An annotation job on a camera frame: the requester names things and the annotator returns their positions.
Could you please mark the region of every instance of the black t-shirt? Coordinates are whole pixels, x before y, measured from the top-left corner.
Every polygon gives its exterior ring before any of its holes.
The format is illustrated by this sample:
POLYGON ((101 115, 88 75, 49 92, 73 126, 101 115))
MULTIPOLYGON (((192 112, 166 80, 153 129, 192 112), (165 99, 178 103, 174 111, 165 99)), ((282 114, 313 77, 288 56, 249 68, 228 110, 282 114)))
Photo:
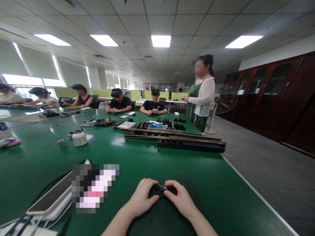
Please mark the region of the black t-shirt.
POLYGON ((118 110, 124 109, 127 106, 131 106, 131 100, 127 96, 123 96, 122 103, 112 99, 111 102, 108 104, 111 108, 116 108, 118 110))
POLYGON ((146 100, 142 106, 146 110, 158 109, 159 111, 162 111, 162 110, 166 109, 165 104, 163 102, 155 103, 155 102, 149 101, 149 100, 146 100))

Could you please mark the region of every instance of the ceiling light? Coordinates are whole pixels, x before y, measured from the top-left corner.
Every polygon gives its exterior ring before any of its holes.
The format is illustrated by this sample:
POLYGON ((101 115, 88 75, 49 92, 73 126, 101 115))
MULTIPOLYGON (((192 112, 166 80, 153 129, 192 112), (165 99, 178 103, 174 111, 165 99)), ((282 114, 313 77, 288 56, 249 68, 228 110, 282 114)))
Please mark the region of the ceiling light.
POLYGON ((171 44, 171 36, 151 35, 153 47, 169 48, 171 44))
POLYGON ((34 34, 34 35, 38 38, 44 39, 58 46, 71 46, 70 44, 66 43, 65 41, 62 41, 61 39, 56 38, 55 36, 52 36, 51 34, 34 34))
POLYGON ((241 36, 238 39, 231 42, 228 46, 225 48, 244 48, 247 45, 250 45, 251 43, 257 41, 258 39, 261 39, 263 36, 241 36))
POLYGON ((90 35, 92 38, 94 38, 97 42, 99 42, 101 45, 106 47, 118 47, 118 44, 115 43, 115 41, 109 36, 109 35, 90 35))

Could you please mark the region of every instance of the small white bottle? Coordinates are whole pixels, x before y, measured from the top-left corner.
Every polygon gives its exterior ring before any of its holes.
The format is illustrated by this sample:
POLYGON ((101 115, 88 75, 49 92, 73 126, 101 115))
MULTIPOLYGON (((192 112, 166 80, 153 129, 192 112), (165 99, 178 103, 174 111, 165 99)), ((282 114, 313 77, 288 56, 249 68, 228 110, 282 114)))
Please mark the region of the small white bottle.
POLYGON ((86 138, 86 134, 81 130, 76 130, 74 134, 72 135, 72 140, 75 146, 80 147, 83 145, 86 145, 88 143, 88 140, 86 138))
POLYGON ((3 120, 0 119, 0 140, 7 138, 13 138, 13 134, 3 120))

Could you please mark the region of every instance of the person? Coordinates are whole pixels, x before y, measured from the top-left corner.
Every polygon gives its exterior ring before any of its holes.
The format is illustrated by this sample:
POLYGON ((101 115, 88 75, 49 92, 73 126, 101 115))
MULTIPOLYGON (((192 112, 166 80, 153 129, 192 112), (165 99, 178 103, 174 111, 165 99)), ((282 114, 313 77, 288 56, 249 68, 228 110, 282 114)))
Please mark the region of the person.
POLYGON ((153 88, 151 91, 151 95, 153 98, 153 101, 146 100, 142 107, 140 108, 140 111, 142 113, 151 115, 151 114, 165 114, 167 113, 167 109, 165 107, 165 104, 163 102, 159 102, 158 98, 160 96, 160 90, 153 88))
MULTIPOLYGON (((101 236, 126 235, 133 219, 144 214, 159 200, 158 195, 148 198, 149 191, 155 184, 158 184, 158 181, 145 178, 141 180, 131 199, 118 211, 101 236)), ((190 221, 198 236, 217 236, 207 219, 195 206, 184 186, 175 180, 165 181, 165 186, 176 188, 177 195, 167 190, 164 191, 164 195, 190 221)))
POLYGON ((188 96, 183 97, 183 100, 187 102, 186 116, 202 133, 206 128, 215 97, 216 83, 212 65, 212 55, 208 54, 198 58, 195 64, 195 74, 199 79, 191 87, 188 96))
POLYGON ((0 83, 0 104, 24 103, 24 99, 9 85, 0 83))
POLYGON ((59 103, 56 98, 50 96, 50 92, 45 88, 34 87, 29 91, 30 94, 35 94, 38 99, 36 101, 31 101, 23 104, 11 104, 11 107, 18 106, 32 106, 32 107, 42 107, 42 106, 59 106, 59 103))
POLYGON ((86 88, 81 84, 75 84, 72 85, 71 88, 76 90, 77 97, 75 98, 74 103, 68 104, 64 103, 63 106, 68 105, 65 107, 66 110, 74 110, 74 109, 80 109, 85 107, 91 107, 93 106, 93 96, 87 94, 86 88))
POLYGON ((107 113, 120 113, 131 111, 131 100, 129 97, 123 95, 120 88, 113 88, 111 96, 113 99, 106 106, 107 113))

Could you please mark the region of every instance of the green floral dress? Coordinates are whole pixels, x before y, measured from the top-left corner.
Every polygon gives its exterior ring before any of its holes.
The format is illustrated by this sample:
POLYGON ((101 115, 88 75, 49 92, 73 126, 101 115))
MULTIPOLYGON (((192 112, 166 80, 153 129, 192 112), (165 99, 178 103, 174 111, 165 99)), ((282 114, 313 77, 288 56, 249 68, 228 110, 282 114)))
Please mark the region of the green floral dress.
MULTIPOLYGON (((198 97, 200 86, 201 86, 201 84, 198 84, 198 85, 194 84, 190 89, 188 97, 198 97)), ((203 116, 197 115, 196 121, 195 121, 195 116, 196 116, 195 109, 196 109, 195 104, 187 103, 186 116, 188 117, 188 119, 192 123, 195 124, 195 126, 199 129, 199 131, 201 133, 203 133, 204 129, 206 128, 208 117, 207 116, 203 117, 203 116)))

